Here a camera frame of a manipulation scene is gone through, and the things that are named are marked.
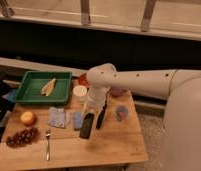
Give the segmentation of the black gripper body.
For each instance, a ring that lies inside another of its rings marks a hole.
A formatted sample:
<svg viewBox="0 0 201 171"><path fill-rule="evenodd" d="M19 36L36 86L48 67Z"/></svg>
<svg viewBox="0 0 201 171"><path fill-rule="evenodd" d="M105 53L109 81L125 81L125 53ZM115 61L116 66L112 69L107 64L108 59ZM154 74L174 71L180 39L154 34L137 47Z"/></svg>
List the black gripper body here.
<svg viewBox="0 0 201 171"><path fill-rule="evenodd" d="M84 117L83 124L82 124L82 127L80 129L80 135L79 135L80 138L82 138L82 139L89 139L90 138L93 120L94 120L94 114L93 113L88 113Z"/></svg>

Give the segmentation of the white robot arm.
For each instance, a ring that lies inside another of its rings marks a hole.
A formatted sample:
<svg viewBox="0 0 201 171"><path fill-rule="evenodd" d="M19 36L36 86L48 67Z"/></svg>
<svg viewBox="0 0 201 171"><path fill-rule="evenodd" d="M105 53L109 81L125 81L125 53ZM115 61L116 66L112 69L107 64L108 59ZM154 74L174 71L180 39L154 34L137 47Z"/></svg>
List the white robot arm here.
<svg viewBox="0 0 201 171"><path fill-rule="evenodd" d="M201 171L201 70L119 72L106 63L89 69L89 108L101 108L111 87L167 102L161 171Z"/></svg>

